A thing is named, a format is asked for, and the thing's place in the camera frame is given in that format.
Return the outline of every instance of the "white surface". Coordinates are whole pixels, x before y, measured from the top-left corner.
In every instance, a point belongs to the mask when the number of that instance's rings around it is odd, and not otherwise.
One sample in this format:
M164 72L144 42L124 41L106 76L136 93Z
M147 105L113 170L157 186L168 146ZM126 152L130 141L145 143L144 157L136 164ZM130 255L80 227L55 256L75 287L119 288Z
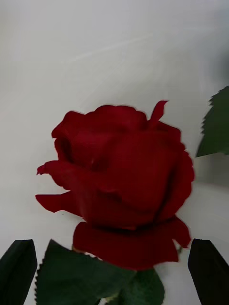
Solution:
M229 80L228 12L226 0L0 2L0 255L22 238L35 240L39 260L50 238L71 245L78 218L34 199L61 193L35 174L56 158L51 131L67 111L122 103L149 115L170 99L164 120L195 155L207 100ZM203 180L214 173L209 159L196 165ZM218 171L219 181L224 175ZM192 235L210 238L227 261L228 201L227 189L196 184L181 211ZM165 304L200 304L187 255L158 267ZM33 304L31 290L26 305Z

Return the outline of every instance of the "rose petal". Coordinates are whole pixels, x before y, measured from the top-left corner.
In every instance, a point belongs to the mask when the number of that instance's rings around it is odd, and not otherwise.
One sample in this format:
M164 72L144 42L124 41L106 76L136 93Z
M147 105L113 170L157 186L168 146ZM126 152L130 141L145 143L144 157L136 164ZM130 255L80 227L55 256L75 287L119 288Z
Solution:
M149 120L149 127L155 127L157 122L160 120L160 118L163 116L164 114L164 106L168 101L159 101L155 108L154 111L151 115L151 118Z
M103 173L91 172L81 166L64 161L49 161L37 169L37 174L49 174L57 185L75 193L82 188L90 192L98 189L105 193L114 193L116 189Z
M80 207L71 191L60 195L36 195L36 199L50 212L55 213L63 210L81 216Z
M147 126L146 114L134 107L103 105L86 115L93 127L102 131L136 131Z
M58 138L55 140L54 145L60 161L73 163L71 145L66 139Z
M171 218L185 200L190 196L194 180L192 160L186 151L183 152L174 173L171 175L167 197L159 211L157 222Z
M180 142L181 140L181 131L178 128L172 127L162 122L158 122L156 125L157 130L168 132L172 139Z
M117 133L79 131L71 139L72 156L75 163L90 169L99 167L106 158L107 151L117 138Z
M60 160L64 160L64 153L71 162L90 168L104 156L118 133L141 130L146 125L146 115L133 107L105 105L86 115L68 112L52 136L61 138L56 143Z
M183 241L180 229L176 218L137 231L109 231L80 223L74 232L73 246L122 268L145 270L159 263L178 261L172 238Z
M66 113L62 122L52 131L53 138L66 138L70 139L75 136L76 130L82 125L84 114L69 111Z
M123 135L111 150L106 174L115 181L126 204L141 211L157 211L167 181L181 153L180 144L165 132Z
M187 248L191 241L191 237L186 224L176 216L172 217L168 223L170 223L169 233L171 234L171 238L175 239L183 248Z
M154 212L145 213L129 207L113 194L97 192L90 204L81 208L84 219L93 225L111 228L132 228L151 223Z

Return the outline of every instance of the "green leaf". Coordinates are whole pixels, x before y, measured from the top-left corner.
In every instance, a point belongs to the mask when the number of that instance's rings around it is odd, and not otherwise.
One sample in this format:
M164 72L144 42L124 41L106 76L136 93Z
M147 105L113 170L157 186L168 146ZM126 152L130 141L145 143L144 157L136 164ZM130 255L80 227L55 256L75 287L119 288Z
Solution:
M212 154L229 154L229 86L220 90L211 100L212 108L204 118L203 139L197 157Z
M0 259L0 304L23 305L37 269L33 240L16 240Z
M38 271L37 305L95 305L119 292L134 275L51 240Z
M139 271L109 305L161 305L165 297L163 284L154 269Z

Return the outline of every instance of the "white background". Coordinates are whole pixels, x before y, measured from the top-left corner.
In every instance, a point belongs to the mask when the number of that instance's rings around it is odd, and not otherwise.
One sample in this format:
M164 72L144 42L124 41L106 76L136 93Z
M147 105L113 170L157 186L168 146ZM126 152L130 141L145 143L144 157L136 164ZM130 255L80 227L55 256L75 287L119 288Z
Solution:
M56 159L51 131L67 111L112 103L150 115L169 99L163 120L195 156L208 100L229 83L228 15L227 0L1 0L0 256L15 239L33 238L39 261L50 238L71 246L79 218L34 199L62 192L36 168ZM180 215L229 262L229 160L195 168ZM187 257L157 268L166 305L200 304ZM33 298L32 288L26 305Z

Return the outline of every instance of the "leaf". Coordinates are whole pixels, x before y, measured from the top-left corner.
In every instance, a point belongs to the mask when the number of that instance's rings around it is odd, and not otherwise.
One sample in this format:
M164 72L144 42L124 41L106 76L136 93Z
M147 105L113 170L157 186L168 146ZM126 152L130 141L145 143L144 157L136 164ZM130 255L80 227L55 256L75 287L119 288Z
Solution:
M51 240L38 270L37 305L95 305L119 292L135 271L70 251Z
M139 271L109 305L161 305L165 297L163 284L154 269Z
M204 118L202 141L197 157L212 154L229 154L229 86L220 90L211 100L212 108Z
M202 305L228 304L229 266L210 240L193 240L188 268Z
M33 240L16 240L0 259L0 304L23 305L37 269Z

